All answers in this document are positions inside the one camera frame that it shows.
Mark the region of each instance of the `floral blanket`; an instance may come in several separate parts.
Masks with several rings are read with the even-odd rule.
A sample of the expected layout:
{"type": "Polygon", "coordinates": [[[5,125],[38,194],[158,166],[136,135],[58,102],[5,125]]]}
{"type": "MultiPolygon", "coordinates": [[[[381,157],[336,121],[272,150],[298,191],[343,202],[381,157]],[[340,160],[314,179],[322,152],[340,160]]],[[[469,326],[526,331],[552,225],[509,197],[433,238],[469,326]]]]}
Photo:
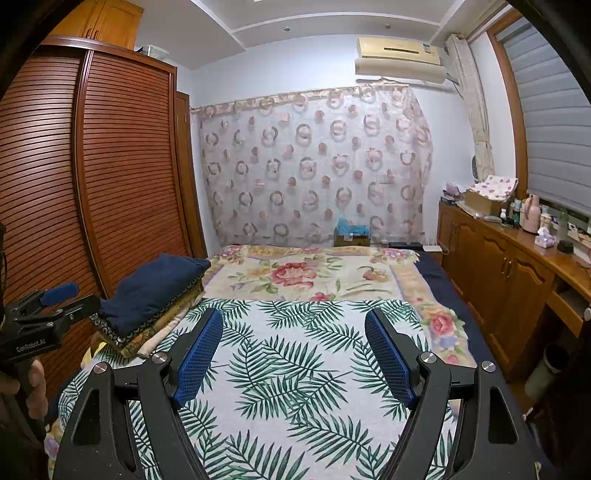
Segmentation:
{"type": "Polygon", "coordinates": [[[475,366],[464,323],[438,303],[411,250],[373,247],[226,247],[210,259],[205,296],[241,300],[380,300],[409,302],[431,349],[449,364],[475,366]]]}

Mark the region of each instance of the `pink thermos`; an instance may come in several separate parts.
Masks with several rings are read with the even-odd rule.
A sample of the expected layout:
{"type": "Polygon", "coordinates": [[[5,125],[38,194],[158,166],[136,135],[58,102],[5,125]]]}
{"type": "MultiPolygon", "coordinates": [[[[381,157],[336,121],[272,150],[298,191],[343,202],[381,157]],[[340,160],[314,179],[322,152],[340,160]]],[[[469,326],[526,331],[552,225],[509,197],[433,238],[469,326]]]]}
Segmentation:
{"type": "Polygon", "coordinates": [[[537,233],[540,228],[540,198],[537,195],[530,195],[525,201],[525,219],[523,230],[529,233],[537,233]]]}

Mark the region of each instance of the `white wall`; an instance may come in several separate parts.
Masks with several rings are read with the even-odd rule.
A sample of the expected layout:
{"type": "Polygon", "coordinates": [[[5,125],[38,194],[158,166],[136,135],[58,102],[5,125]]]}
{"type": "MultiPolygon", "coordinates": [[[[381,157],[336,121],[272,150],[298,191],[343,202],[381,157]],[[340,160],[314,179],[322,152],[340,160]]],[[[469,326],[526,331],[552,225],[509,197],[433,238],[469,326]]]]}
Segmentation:
{"type": "MultiPolygon", "coordinates": [[[[352,86],[358,78],[354,64],[357,56],[357,35],[294,38],[250,48],[194,70],[191,105],[352,86]]],[[[470,165],[474,143],[465,104],[449,81],[438,87],[415,87],[414,91],[427,117],[434,145],[433,169],[423,200],[424,227],[429,239],[434,238],[437,231],[437,205],[446,183],[470,184],[473,181],[470,165]]],[[[212,255],[220,246],[207,204],[196,124],[193,118],[197,192],[207,250],[212,255]]]]}
{"type": "Polygon", "coordinates": [[[501,67],[490,38],[483,33],[470,44],[484,91],[495,172],[515,177],[515,143],[511,110],[501,67]]]}

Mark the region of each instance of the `white container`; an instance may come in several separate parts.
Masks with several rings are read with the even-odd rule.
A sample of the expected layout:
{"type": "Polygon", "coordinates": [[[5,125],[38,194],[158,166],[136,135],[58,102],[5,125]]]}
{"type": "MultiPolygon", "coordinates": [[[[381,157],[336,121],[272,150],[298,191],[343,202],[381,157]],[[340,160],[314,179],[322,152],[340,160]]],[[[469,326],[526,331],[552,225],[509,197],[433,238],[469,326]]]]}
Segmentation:
{"type": "Polygon", "coordinates": [[[542,360],[525,382],[525,393],[532,400],[540,400],[569,361],[568,353],[558,345],[544,348],[542,360]]]}

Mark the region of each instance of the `blue plastic bag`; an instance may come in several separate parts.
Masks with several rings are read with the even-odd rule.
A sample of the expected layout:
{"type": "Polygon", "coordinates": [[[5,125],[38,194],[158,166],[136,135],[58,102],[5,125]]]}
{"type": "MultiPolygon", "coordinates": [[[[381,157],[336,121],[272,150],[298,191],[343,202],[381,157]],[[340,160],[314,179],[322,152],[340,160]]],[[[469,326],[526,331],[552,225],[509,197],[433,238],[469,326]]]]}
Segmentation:
{"type": "Polygon", "coordinates": [[[336,226],[339,235],[343,236],[369,236],[368,225],[349,225],[349,222],[344,218],[339,218],[339,222],[336,226]]]}

